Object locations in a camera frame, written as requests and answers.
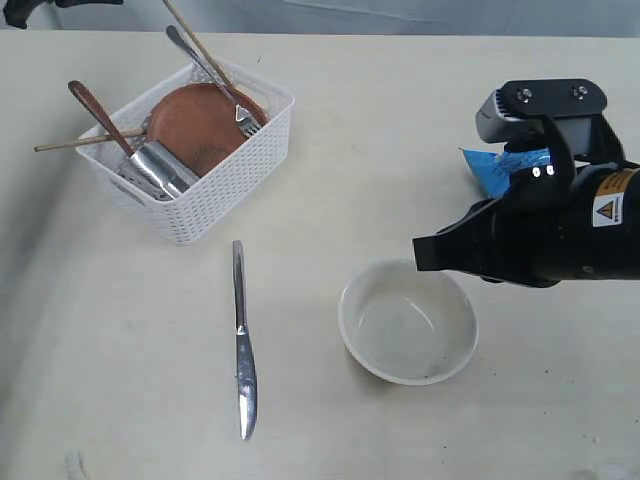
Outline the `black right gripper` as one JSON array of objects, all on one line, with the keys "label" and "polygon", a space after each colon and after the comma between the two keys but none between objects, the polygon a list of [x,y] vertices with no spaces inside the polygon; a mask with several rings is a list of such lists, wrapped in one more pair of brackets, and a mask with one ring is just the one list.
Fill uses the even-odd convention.
[{"label": "black right gripper", "polygon": [[415,238],[416,268],[534,288],[593,280],[595,260],[587,237],[595,168],[580,167],[566,186],[551,169],[516,172],[502,197],[478,202],[454,224]]}]

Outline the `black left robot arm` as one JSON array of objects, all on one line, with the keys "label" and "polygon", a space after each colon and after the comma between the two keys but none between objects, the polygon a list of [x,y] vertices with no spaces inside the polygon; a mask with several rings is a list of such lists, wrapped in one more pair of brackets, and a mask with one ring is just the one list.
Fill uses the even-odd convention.
[{"label": "black left robot arm", "polygon": [[123,0],[6,0],[2,7],[5,24],[20,30],[28,28],[28,22],[33,12],[44,5],[45,10],[57,12],[85,5],[121,6]]}]

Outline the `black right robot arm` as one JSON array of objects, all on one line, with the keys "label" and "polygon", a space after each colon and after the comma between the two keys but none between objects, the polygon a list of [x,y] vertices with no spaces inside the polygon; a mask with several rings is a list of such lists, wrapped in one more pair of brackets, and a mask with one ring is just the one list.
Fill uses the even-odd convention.
[{"label": "black right robot arm", "polygon": [[500,198],[413,241],[420,271],[549,288],[564,280],[639,277],[639,171],[581,167],[567,190],[548,167],[516,175]]}]

